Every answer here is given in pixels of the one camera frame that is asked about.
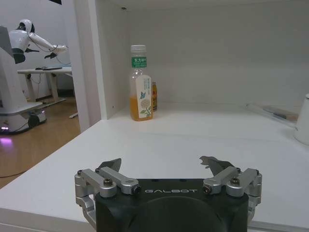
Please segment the white desk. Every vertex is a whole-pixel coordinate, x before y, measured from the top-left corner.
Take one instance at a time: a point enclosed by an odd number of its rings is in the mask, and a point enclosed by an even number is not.
[[[77,170],[122,158],[120,172],[134,178],[208,178],[202,155],[263,174],[253,226],[309,231],[309,148],[293,129],[234,105],[162,103],[154,120],[124,109],[98,122],[1,189],[0,231],[93,232],[75,203]]]
[[[49,81],[51,83],[52,88],[52,95],[54,98],[54,103],[59,102],[58,92],[57,92],[57,77],[55,75],[57,74],[69,74],[72,76],[72,68],[71,67],[62,67],[62,69],[57,70],[36,70],[36,69],[24,69],[24,70],[18,70],[19,74],[24,74],[26,77],[26,83],[29,91],[29,97],[31,101],[35,102],[35,94],[33,90],[32,81],[30,78],[28,78],[28,74],[34,74],[34,73],[44,73],[47,78],[49,78]]]

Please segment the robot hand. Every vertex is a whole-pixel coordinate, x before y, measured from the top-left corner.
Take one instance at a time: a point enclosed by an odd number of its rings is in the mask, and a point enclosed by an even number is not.
[[[68,47],[65,45],[53,45],[54,49],[52,49],[52,53],[45,56],[44,59],[46,58],[55,58],[59,53],[65,52],[68,50]]]
[[[65,45],[53,45],[53,47],[54,47],[53,53],[55,54],[66,52],[68,50],[68,47]]]

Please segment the ceiling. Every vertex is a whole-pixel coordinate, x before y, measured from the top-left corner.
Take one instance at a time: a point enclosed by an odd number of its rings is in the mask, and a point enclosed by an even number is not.
[[[235,4],[252,4],[274,1],[288,0],[111,0],[120,7],[126,7],[127,10],[145,10],[145,9],[171,9],[188,8],[199,6],[219,6]]]

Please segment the white kettle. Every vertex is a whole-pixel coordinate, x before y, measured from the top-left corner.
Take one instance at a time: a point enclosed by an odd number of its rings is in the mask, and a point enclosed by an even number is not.
[[[295,129],[295,138],[309,145],[309,94],[306,95]]]

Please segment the plastic bottle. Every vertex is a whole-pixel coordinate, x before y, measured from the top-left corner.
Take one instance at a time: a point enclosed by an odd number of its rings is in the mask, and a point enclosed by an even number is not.
[[[153,118],[152,81],[147,75],[145,45],[131,46],[130,114],[135,121]]]

